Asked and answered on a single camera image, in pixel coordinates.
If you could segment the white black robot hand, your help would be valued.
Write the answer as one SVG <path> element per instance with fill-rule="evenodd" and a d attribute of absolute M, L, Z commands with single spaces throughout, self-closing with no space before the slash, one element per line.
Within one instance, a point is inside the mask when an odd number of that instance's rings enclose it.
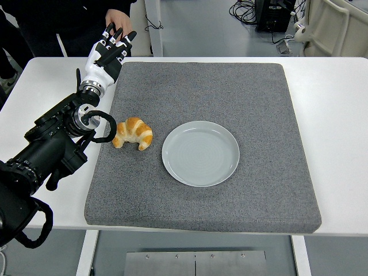
<path fill-rule="evenodd" d="M 118 39 L 122 28 L 111 34 L 114 24 L 110 23 L 90 51 L 85 70 L 87 72 L 84 82 L 98 83 L 104 89 L 114 84 L 120 74 L 125 57 L 132 48 L 132 41 L 137 32 L 134 30 Z"/>

